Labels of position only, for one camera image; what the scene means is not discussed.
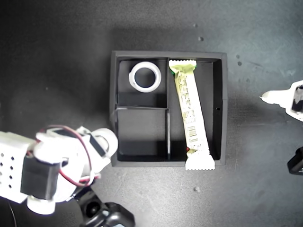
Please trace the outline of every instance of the white ring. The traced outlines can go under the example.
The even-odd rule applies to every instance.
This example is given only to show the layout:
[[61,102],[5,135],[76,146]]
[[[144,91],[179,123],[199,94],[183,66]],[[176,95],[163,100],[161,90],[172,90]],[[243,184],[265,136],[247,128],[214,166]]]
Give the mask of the white ring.
[[[143,68],[147,68],[150,69],[151,71],[153,71],[153,73],[155,74],[155,82],[153,85],[151,85],[150,87],[141,87],[137,84],[136,80],[135,80],[135,74],[138,70],[143,69]],[[160,83],[161,83],[161,72],[160,69],[158,68],[158,66],[156,66],[154,63],[151,63],[149,61],[142,61],[138,64],[136,64],[132,71],[129,73],[129,83],[137,90],[140,92],[152,92],[154,90],[156,90]]]

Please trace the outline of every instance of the red wire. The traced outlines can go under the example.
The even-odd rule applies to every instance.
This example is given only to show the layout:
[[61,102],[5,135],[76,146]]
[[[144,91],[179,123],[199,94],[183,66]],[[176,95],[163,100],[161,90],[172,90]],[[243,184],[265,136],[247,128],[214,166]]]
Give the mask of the red wire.
[[[87,154],[87,158],[89,159],[89,168],[90,168],[90,171],[92,171],[92,165],[91,165],[91,159],[90,159],[90,156],[89,156],[89,151],[87,150],[87,147],[82,139],[82,137],[73,129],[71,129],[70,127],[68,126],[65,126],[65,125],[49,125],[47,129],[50,129],[50,128],[62,128],[63,130],[66,130],[67,132],[71,133],[72,135],[74,135],[79,141],[80,143],[83,145],[84,149],[85,149],[85,152]],[[59,170],[59,173],[61,174],[61,176],[66,179],[68,182],[70,182],[71,184],[77,186],[77,187],[86,187],[86,186],[89,186],[89,182],[90,182],[90,176],[89,176],[89,179],[87,181],[87,183],[79,183],[79,182],[76,182],[74,180],[72,180],[70,177],[68,177],[63,171],[62,169]]]

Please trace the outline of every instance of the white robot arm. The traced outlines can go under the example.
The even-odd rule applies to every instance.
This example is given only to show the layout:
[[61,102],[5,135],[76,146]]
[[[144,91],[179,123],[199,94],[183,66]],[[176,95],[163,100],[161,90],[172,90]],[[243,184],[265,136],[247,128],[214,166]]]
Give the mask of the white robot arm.
[[77,131],[53,125],[32,140],[0,132],[0,196],[38,214],[52,214],[79,187],[90,186],[110,163],[118,140],[109,129]]

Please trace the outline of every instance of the white plastic part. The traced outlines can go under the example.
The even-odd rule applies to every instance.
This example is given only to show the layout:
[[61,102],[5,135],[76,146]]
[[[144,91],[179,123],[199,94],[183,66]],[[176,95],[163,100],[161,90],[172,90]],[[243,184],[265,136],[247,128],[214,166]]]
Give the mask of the white plastic part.
[[[82,177],[89,176],[89,161],[82,144],[76,138],[57,134],[56,130],[50,129],[46,133],[37,133],[36,137],[40,140],[38,144],[35,140],[0,131],[1,197],[17,203],[22,203],[28,197],[28,195],[20,192],[23,160],[27,150],[33,150],[35,157],[44,162],[58,163],[67,160],[68,164],[62,167],[62,171],[74,181],[78,182]],[[91,133],[81,127],[79,132],[84,135],[82,139],[91,158],[93,175],[98,175],[110,163],[111,156],[116,152],[118,147],[117,137],[109,129],[98,129]],[[106,155],[102,157],[93,148],[90,143],[91,136],[104,149]],[[69,199],[75,189],[75,185],[58,175],[57,189],[52,201],[29,196],[27,205],[33,212],[51,214],[54,212],[55,203]]]
[[303,86],[303,80],[293,83],[288,90],[268,91],[260,98],[268,104],[278,104],[285,112],[293,118],[303,122],[303,112],[292,110],[294,101],[301,100],[300,94],[296,95],[297,88]]
[[20,192],[23,159],[34,140],[11,132],[0,132],[0,196],[22,203],[27,195]]
[[31,195],[27,198],[27,207],[37,214],[48,215],[54,213],[56,202],[51,200],[37,199]]
[[[137,84],[137,82],[135,80],[135,74],[136,74],[136,72],[138,70],[140,70],[140,69],[143,69],[143,68],[150,69],[155,74],[155,82],[150,87],[141,87],[141,86],[139,86]],[[143,93],[152,92],[152,91],[156,90],[159,87],[160,83],[161,83],[161,72],[160,72],[160,69],[154,63],[151,63],[149,61],[140,62],[140,63],[136,64],[133,67],[133,69],[131,70],[131,72],[129,73],[129,83],[137,91],[140,91],[140,92],[143,92]]]
[[[48,130],[46,134],[37,133],[37,138],[45,144],[52,143],[53,148],[56,146],[56,153],[61,154],[62,159],[68,159],[68,164],[62,168],[62,171],[72,180],[78,182],[82,177],[89,176],[89,160],[82,144],[76,138],[57,134],[54,132],[55,130],[56,129]],[[80,127],[77,131],[84,135],[82,139],[89,152],[93,175],[97,175],[110,163],[111,156],[117,151],[118,139],[109,129],[98,129],[90,132],[88,129]],[[89,142],[91,136],[94,136],[98,144],[107,152],[104,157],[102,157]],[[75,189],[75,185],[59,175],[57,190],[53,200],[55,202],[66,201],[74,193]]]

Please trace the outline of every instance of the black cable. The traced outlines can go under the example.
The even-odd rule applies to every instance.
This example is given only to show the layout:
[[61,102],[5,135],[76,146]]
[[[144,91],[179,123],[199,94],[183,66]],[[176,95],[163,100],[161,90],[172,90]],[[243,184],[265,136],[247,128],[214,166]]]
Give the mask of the black cable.
[[15,213],[14,213],[12,207],[11,207],[11,204],[10,204],[9,200],[7,200],[7,201],[8,201],[8,204],[9,204],[9,208],[10,208],[11,214],[13,215],[15,227],[17,227],[17,221],[16,221]]

